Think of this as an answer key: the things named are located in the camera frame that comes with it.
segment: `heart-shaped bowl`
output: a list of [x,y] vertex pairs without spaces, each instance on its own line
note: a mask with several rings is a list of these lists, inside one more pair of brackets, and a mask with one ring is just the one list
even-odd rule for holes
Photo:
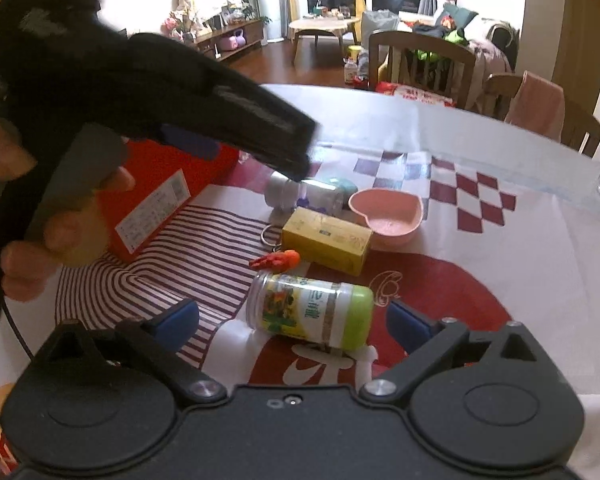
[[358,224],[373,231],[375,241],[387,247],[407,243],[422,223],[422,199],[396,189],[372,188],[349,199]]

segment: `chair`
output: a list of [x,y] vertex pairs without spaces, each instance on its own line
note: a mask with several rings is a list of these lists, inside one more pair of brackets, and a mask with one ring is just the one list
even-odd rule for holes
[[[522,76],[515,74],[491,74],[483,85],[484,93],[491,101],[485,106],[485,115],[504,120],[509,103],[522,84]],[[600,123],[576,102],[564,97],[564,126],[560,143],[593,157],[600,144]]]
[[[389,47],[388,74],[390,74],[390,78],[393,79],[393,75],[396,72],[398,73],[398,80],[392,82],[408,84],[446,97],[450,97],[451,94],[456,63],[462,64],[462,80],[456,98],[456,107],[465,108],[475,65],[475,56],[471,51],[440,38],[432,38],[414,32],[376,30],[369,36],[369,88],[371,89],[374,89],[378,84],[381,45]],[[418,56],[415,54],[418,51],[426,53],[424,61],[418,60]],[[432,54],[437,54],[439,59],[431,60]],[[441,85],[446,64],[440,62],[442,59],[448,59],[451,62],[448,66],[444,88],[441,88]],[[435,78],[432,83],[428,82],[430,69],[435,70]],[[418,82],[419,76],[424,76],[424,81]]]

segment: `blue gripper pad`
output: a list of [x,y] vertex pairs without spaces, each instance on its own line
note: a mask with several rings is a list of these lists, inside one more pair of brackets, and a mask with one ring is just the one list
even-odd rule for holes
[[198,330],[200,313],[193,300],[182,300],[159,316],[142,324],[142,328],[169,352],[176,353]]
[[389,304],[386,329],[407,354],[415,352],[439,331],[439,323],[401,301]]

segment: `pink towel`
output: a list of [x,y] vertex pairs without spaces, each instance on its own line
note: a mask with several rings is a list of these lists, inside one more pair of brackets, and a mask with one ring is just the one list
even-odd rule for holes
[[560,142],[564,126],[562,87],[525,71],[504,121]]

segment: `orange parrot figurine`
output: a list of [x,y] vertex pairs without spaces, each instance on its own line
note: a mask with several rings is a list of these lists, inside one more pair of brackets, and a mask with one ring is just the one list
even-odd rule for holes
[[293,269],[300,264],[300,254],[297,251],[289,250],[283,253],[271,253],[261,258],[256,258],[249,262],[249,268],[253,270],[272,270],[281,274],[287,270]]

